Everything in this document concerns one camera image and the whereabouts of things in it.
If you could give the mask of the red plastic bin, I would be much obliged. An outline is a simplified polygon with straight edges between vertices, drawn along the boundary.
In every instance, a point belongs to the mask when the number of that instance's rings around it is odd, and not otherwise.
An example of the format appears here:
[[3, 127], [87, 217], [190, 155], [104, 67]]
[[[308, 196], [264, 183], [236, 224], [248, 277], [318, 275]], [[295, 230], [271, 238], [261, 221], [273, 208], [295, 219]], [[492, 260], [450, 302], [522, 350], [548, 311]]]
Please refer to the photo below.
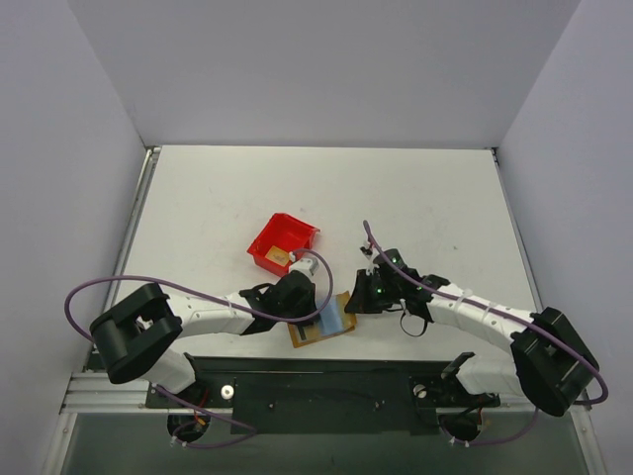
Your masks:
[[283, 277], [288, 273], [291, 261], [289, 260], [285, 266], [279, 266], [267, 260], [265, 254], [269, 248], [277, 246], [288, 253], [294, 252], [300, 257], [303, 253], [299, 251], [299, 248], [311, 249], [319, 232], [319, 228], [289, 214], [275, 213], [246, 252], [257, 266], [275, 276]]

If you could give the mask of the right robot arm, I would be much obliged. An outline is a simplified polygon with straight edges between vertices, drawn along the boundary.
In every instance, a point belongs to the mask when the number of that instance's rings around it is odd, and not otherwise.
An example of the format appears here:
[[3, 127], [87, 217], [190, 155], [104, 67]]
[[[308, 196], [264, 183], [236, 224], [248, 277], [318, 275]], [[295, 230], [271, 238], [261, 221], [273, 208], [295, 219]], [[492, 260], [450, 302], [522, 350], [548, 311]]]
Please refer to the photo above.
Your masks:
[[537, 409], [562, 416], [576, 404], [599, 365], [561, 311], [530, 312], [503, 307], [462, 289], [448, 279], [420, 275], [400, 252], [360, 248], [368, 265], [356, 273], [348, 313], [372, 315], [401, 311], [431, 324], [468, 333], [509, 354], [508, 360], [485, 359], [465, 352], [442, 379], [444, 398], [463, 405], [475, 395], [514, 395]]

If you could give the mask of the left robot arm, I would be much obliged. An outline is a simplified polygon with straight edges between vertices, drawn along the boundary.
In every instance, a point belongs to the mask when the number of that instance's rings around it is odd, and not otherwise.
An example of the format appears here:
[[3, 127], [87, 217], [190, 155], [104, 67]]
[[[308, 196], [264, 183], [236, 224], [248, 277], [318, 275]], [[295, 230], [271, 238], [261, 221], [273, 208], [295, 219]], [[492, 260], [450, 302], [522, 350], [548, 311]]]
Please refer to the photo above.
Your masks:
[[276, 321], [262, 314], [308, 324], [317, 317], [316, 284], [300, 271], [226, 299], [229, 304], [224, 306], [170, 296], [156, 283], [136, 289], [90, 326], [110, 381], [145, 379], [167, 389], [179, 406], [190, 408], [201, 401], [204, 384], [192, 360], [171, 348], [177, 338], [266, 333]]

